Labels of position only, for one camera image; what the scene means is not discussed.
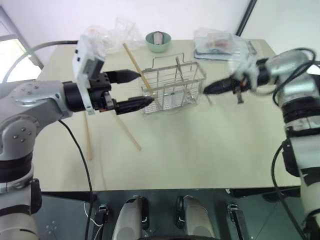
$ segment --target bowl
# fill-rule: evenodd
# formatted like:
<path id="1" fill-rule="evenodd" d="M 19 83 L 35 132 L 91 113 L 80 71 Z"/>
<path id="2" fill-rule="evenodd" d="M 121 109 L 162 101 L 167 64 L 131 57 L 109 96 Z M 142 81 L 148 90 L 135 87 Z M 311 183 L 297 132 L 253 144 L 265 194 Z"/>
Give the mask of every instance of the bowl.
<path id="1" fill-rule="evenodd" d="M 170 45 L 171 36 L 168 33 L 161 31 L 161 33 L 163 34 L 163 44 L 155 44 L 154 33 L 155 31 L 150 32 L 147 36 L 145 36 L 145 41 L 148 48 L 150 49 L 151 52 L 157 53 L 157 54 L 165 52 Z"/>

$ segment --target wire rack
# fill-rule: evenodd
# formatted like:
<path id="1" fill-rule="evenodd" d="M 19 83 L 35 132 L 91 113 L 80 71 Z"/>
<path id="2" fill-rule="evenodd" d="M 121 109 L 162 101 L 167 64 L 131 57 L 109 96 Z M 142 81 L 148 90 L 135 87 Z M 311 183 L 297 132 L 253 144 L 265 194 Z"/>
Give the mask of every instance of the wire rack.
<path id="1" fill-rule="evenodd" d="M 155 62 L 159 59 L 174 57 L 176 65 L 155 68 Z M 207 77 L 198 62 L 185 62 L 184 53 L 155 57 L 152 67 L 142 72 L 151 87 L 147 89 L 141 81 L 142 94 L 155 98 L 152 104 L 143 109 L 146 114 L 197 104 L 203 81 Z"/>

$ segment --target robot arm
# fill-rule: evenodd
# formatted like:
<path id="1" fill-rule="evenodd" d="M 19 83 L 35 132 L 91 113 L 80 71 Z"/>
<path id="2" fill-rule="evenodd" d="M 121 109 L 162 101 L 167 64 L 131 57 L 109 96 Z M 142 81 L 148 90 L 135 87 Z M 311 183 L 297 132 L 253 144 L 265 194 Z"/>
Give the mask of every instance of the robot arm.
<path id="1" fill-rule="evenodd" d="M 308 49 L 297 48 L 259 60 L 254 68 L 244 63 L 232 76 L 207 86 L 204 93 L 233 91 L 240 95 L 251 90 L 256 94 L 257 86 L 276 85 L 274 100 L 281 108 L 285 123 L 286 140 L 282 143 L 285 167 L 288 173 L 301 179 L 306 223 L 312 226 L 311 239 L 319 239 L 320 82 L 306 71 L 297 70 L 303 66 L 308 69 L 313 62 L 304 50 Z"/>
<path id="2" fill-rule="evenodd" d="M 31 217 L 41 207 L 32 156 L 36 136 L 44 127 L 71 117 L 73 112 L 115 110 L 119 115 L 142 109 L 154 100 L 144 96 L 121 102 L 113 99 L 112 83 L 127 83 L 140 75 L 130 70 L 100 73 L 103 60 L 83 43 L 88 42 L 78 42 L 73 58 L 77 83 L 30 81 L 0 99 L 0 240 L 39 239 Z"/>

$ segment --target plastic bag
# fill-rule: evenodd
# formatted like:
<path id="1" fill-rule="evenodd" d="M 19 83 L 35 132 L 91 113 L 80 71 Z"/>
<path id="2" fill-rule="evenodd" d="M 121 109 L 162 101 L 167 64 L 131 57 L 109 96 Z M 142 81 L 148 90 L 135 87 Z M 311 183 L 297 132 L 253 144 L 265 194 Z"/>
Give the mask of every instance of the plastic bag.
<path id="1" fill-rule="evenodd" d="M 103 59 L 124 49 L 126 43 L 131 50 L 145 45 L 142 35 L 136 24 L 124 17 L 117 17 L 114 29 L 107 30 L 101 26 L 90 26 L 85 32 L 94 51 Z"/>
<path id="2" fill-rule="evenodd" d="M 238 55 L 257 54 L 250 41 L 214 29 L 197 29 L 194 31 L 193 41 L 196 59 L 228 61 Z"/>

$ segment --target table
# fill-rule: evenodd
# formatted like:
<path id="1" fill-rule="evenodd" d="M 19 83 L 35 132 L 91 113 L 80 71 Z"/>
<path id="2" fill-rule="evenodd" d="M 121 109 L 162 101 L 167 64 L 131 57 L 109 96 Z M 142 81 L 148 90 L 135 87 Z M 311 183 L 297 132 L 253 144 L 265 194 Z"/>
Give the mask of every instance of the table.
<path id="1" fill-rule="evenodd" d="M 264 40 L 253 40 L 264 57 L 274 52 Z M 59 46 L 38 80 L 73 81 L 75 45 Z M 132 51 L 142 69 L 150 68 L 154 56 L 193 55 L 192 40 L 173 40 L 166 53 L 147 47 Z M 224 61 L 198 61 L 207 73 L 205 84 L 229 75 Z M 103 71 L 135 70 L 125 51 L 108 56 Z M 117 101 L 141 95 L 139 80 L 113 84 Z M 271 162 L 285 139 L 281 111 L 270 96 L 243 94 L 237 104 L 232 93 L 201 96 L 198 105 L 180 111 L 143 115 L 133 112 L 119 117 L 142 147 L 138 151 L 110 112 L 87 116 L 93 159 L 88 162 L 95 191 L 143 189 L 263 188 L 273 186 Z M 65 122 L 88 155 L 85 114 L 75 113 Z M 79 152 L 58 122 L 47 126 L 36 139 L 33 164 L 42 191 L 87 191 L 88 182 Z M 275 169 L 280 186 L 299 185 L 288 174 L 282 156 Z"/>

